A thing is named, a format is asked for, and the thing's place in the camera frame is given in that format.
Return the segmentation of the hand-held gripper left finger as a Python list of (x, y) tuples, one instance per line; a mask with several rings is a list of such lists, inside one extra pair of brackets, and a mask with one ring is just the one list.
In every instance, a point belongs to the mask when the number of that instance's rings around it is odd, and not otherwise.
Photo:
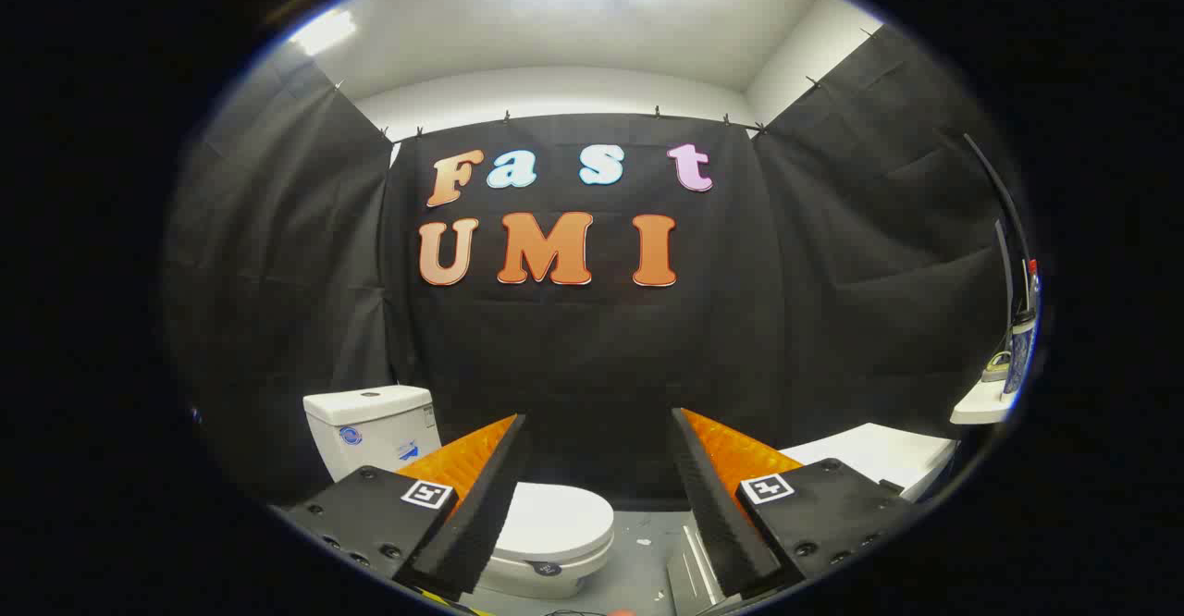
[(359, 467), (277, 513), (339, 562), (458, 599), (491, 560), (529, 451), (527, 417), (511, 413), (398, 470)]

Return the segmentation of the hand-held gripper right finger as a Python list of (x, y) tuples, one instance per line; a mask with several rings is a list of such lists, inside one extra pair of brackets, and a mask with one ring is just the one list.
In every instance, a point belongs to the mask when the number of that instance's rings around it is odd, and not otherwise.
[(838, 458), (803, 463), (673, 408), (670, 451), (723, 595), (757, 598), (876, 548), (913, 503)]

